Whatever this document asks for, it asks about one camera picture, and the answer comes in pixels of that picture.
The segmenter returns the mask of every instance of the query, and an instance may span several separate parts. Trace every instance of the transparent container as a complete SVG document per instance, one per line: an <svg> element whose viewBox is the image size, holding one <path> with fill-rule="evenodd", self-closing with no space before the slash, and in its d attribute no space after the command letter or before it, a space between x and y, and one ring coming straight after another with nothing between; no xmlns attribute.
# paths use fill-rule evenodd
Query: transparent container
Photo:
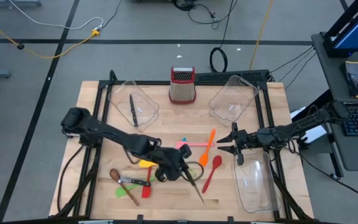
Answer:
<svg viewBox="0 0 358 224"><path fill-rule="evenodd" d="M209 101L209 113L225 126L231 126L258 94L258 89L243 78L233 75Z"/></svg>
<svg viewBox="0 0 358 224"><path fill-rule="evenodd" d="M137 126L135 125L130 97L134 103ZM135 81L126 81L109 95L109 101L127 119L127 121L140 131L152 124L158 118L158 104L150 99Z"/></svg>
<svg viewBox="0 0 358 224"><path fill-rule="evenodd" d="M270 156L266 152L259 151L244 155L244 163L239 166L237 156L234 157L237 202L249 213L277 211L281 207L269 160Z"/></svg>

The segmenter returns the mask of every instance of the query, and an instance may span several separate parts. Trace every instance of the concrete floor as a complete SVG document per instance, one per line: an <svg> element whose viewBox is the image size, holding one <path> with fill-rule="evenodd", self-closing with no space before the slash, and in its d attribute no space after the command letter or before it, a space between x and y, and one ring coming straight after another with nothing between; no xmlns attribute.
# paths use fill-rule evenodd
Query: concrete floor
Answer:
<svg viewBox="0 0 358 224"><path fill-rule="evenodd" d="M40 22L65 24L74 2L43 1L42 7L27 7L25 12ZM229 7L229 1L200 2L208 5L218 17L224 16ZM80 0L72 26L94 16L106 20L117 3L118 0ZM256 40L268 4L269 0L239 0L226 39ZM310 41L312 34L328 30L343 11L340 0L275 1L262 40ZM202 8L192 13L199 20L209 19ZM67 39L86 38L97 23L94 21L84 29L69 31ZM60 28L34 24L17 10L8 8L0 8L0 28L13 38L56 39L54 43L58 43L63 32ZM60 132L60 121L68 107L75 105L83 80L106 79L110 69L119 79L168 80L172 65L194 65L197 72L209 72L208 55L215 45L143 44L142 40L219 40L223 32L224 23L218 30L195 24L186 12L163 0L143 0L140 4L122 0L117 16L95 39L138 40L137 44L85 44L58 61L4 221L48 215L66 143ZM273 70L309 48L299 42L291 44L261 45L253 69ZM63 50L71 45L65 44ZM53 55L57 48L57 44L25 46L44 55ZM254 45L224 45L223 49L229 57L228 70L248 69ZM218 59L216 64L218 68L223 65ZM291 82L301 65L283 80L284 84ZM0 68L12 72L12 78L0 79L0 202L50 66L51 60L18 51L12 44L0 44ZM275 79L279 80L290 69L288 66L275 72ZM327 88L315 57L287 90L290 109L308 105ZM323 147L329 147L329 144L323 144ZM306 157L331 173L329 156L313 151L312 145ZM316 218L327 222L358 223L358 195L308 165L304 172ZM345 171L342 181L358 189L358 172Z"/></svg>

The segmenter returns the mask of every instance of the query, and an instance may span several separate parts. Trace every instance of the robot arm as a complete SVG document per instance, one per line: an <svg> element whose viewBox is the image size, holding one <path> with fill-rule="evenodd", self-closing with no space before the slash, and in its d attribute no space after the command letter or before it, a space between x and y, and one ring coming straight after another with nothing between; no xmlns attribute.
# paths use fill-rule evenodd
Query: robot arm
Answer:
<svg viewBox="0 0 358 224"><path fill-rule="evenodd" d="M177 180L182 172L187 174L188 166L184 158L191 155L187 145L183 145L179 150L160 147L160 139L125 133L92 117L84 108L70 108L61 126L64 133L79 134L80 143L85 146L96 147L102 138L107 138L122 145L124 150L134 157L158 164L155 175L159 181Z"/></svg>
<svg viewBox="0 0 358 224"><path fill-rule="evenodd" d="M255 133L248 134L246 130L238 130L237 123L232 123L231 133L217 141L217 143L232 142L233 146L221 146L218 149L238 155L237 163L242 165L244 157L243 149L258 147L269 147L271 149L284 147L290 138L300 136L307 130L324 123L340 124L346 121L349 112L346 106L338 101L330 102L320 110L306 116L305 118L288 125L280 125L270 128L260 128Z"/></svg>

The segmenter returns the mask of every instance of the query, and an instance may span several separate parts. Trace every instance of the red cheese grater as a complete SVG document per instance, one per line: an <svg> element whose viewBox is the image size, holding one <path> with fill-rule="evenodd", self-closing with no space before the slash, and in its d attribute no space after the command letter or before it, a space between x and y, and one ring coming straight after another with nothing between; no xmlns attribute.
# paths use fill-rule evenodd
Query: red cheese grater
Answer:
<svg viewBox="0 0 358 224"><path fill-rule="evenodd" d="M194 67L171 69L169 100L172 103L188 104L196 100L196 73Z"/></svg>

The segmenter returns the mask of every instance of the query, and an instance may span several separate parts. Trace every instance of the wooden table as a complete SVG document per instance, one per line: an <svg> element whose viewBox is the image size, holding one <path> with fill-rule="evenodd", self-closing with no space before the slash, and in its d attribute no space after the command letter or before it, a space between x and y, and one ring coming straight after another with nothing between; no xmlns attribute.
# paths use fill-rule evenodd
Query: wooden table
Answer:
<svg viewBox="0 0 358 224"><path fill-rule="evenodd" d="M97 86L98 82L83 82L76 106L92 111ZM188 142L206 142L213 128L216 128L215 141L230 133L231 129L229 127L223 126L209 115L208 101L221 89L221 86L197 86L197 99L195 103L190 105L171 104L167 95L168 85L140 85L139 87L158 103L160 108L159 118L143 134L160 138L162 146L175 147L175 143L181 141L183 137L186 137ZM268 93L275 125L290 123L291 118L282 83L268 83ZM104 97L102 99L100 111L103 110ZM264 120L267 121L263 96L260 99L264 110ZM237 122L239 129L246 129L248 133L252 133L259 128L256 111L255 101L253 101L239 118ZM128 133L137 132L113 105L109 107L107 123ZM68 140L61 171L79 146L78 138ZM188 160L197 161L205 149L203 147L193 147L191 150L193 155ZM262 153L261 149L253 150L257 153ZM83 155L84 150L74 158L66 171L62 188L63 205L78 186ZM228 216L232 216L235 221L274 221L272 212L248 213L238 206L235 181L232 176L233 155L217 150L216 146L212 147L209 152L209 162L205 168L205 175L196 182L200 191L211 172L212 159L215 155L222 156L223 164L216 170L208 191L203 194L205 204L201 202L194 188L188 182L178 179L174 182L153 182L150 198L141 197L142 187L133 189L131 192L140 203L140 206L137 207L127 195L116 198L115 190L119 185L111 180L109 170L116 168L121 175L144 179L147 175L147 169L130 164L122 147L105 139L94 192L91 218L135 220L137 215L141 214L145 220L226 221ZM281 156L288 191L305 213L313 217L300 157L289 153L287 150L282 150ZM87 194L88 191L85 190L80 214L84 214ZM56 204L57 188L50 214L57 213ZM280 213L283 217L283 205Z"/></svg>

